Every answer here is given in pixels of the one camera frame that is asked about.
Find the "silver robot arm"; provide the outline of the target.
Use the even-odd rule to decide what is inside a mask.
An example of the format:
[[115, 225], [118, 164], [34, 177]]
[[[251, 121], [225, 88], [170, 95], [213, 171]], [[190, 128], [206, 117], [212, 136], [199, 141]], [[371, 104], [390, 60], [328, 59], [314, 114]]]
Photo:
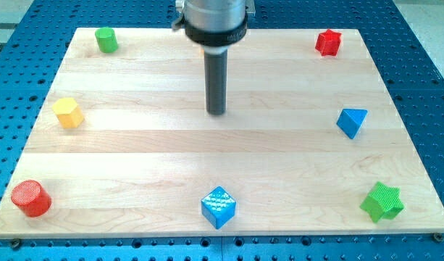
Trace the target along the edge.
[[247, 0], [185, 0], [176, 1], [175, 6], [179, 17], [171, 28], [183, 29], [208, 55], [224, 54], [246, 35]]

